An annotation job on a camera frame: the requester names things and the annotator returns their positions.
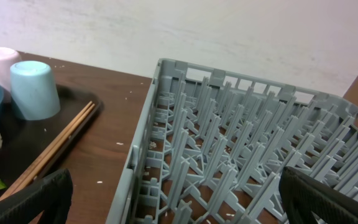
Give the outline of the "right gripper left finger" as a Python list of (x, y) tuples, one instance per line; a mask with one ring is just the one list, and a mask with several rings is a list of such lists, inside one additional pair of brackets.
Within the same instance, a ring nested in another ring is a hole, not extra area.
[(0, 201), (0, 223), (65, 223), (71, 206), (73, 182), (68, 169), (57, 170)]

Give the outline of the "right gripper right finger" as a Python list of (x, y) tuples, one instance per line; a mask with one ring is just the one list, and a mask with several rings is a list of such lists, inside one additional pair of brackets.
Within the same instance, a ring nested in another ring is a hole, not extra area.
[(306, 174), (285, 167), (279, 192), (290, 224), (358, 223), (358, 202), (314, 180)]

